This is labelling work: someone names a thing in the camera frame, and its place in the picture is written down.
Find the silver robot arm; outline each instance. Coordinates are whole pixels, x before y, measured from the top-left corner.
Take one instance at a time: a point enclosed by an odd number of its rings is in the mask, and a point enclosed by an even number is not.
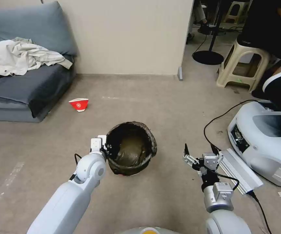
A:
[[[215,172],[222,156],[214,153],[204,153],[202,158],[194,158],[189,155],[188,147],[185,145],[183,160],[198,171],[202,178],[201,186],[204,193],[204,204],[207,212],[210,213],[206,221],[208,234],[251,234],[247,223],[235,213],[231,197],[233,189],[229,183],[219,182]]]
[[[85,213],[91,193],[106,171],[106,136],[91,139],[91,152],[80,159],[76,171],[62,184],[31,224],[28,234],[71,234]]]

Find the red paper cup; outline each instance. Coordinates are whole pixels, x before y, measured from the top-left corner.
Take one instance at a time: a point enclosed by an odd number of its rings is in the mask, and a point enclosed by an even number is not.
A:
[[[69,103],[78,112],[83,112],[87,108],[88,99],[87,98],[76,98],[76,99],[73,99],[73,100],[69,101]]]

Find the white wall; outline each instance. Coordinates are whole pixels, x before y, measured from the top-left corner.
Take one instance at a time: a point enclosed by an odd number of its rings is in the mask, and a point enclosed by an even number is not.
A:
[[[177,74],[193,0],[58,1],[79,49],[78,73]]]

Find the plastic stool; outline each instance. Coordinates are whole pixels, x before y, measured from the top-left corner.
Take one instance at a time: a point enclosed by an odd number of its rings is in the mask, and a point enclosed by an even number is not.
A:
[[[234,16],[231,15],[230,13],[235,5],[239,5],[239,10],[237,15]],[[249,2],[232,2],[224,22],[226,22],[227,19],[233,19],[235,21],[235,24],[241,23],[245,19],[248,10],[249,10]]]
[[[240,61],[241,57],[246,54],[258,54],[261,59],[257,66],[256,72],[252,77],[241,76],[233,74],[238,62]],[[260,79],[262,78],[267,65],[270,60],[270,54],[265,50],[244,46],[244,43],[240,41],[239,37],[235,41],[234,45],[229,51],[228,56],[222,62],[219,68],[219,76],[216,81],[217,86],[225,87],[228,82],[236,82],[241,84],[247,84],[250,86],[249,92],[253,91],[256,86],[258,85]]]

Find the gray concrete floor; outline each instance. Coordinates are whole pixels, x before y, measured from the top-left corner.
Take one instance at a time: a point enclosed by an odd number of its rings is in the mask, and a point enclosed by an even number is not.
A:
[[[233,37],[219,37],[215,51],[225,55]],[[78,76],[43,122],[0,122],[0,234],[25,233],[58,186],[74,172],[74,153],[87,154],[90,138],[124,121],[145,123],[157,140],[158,153],[136,176],[116,176],[108,167],[75,233],[111,234],[146,225],[183,234],[206,233],[209,214],[204,209],[202,182],[182,161],[184,144],[195,157],[210,152],[204,125],[251,96],[245,89],[216,87],[218,67],[193,61],[191,54],[203,38],[196,35],[186,47],[183,82],[176,76]],[[90,99],[83,113],[68,103],[77,97]],[[208,129],[209,138],[221,148],[230,147],[226,128],[235,113]],[[277,193],[281,188],[263,181],[256,194],[273,234],[281,233]],[[252,233],[267,233],[252,199],[236,191],[232,200],[235,213]]]

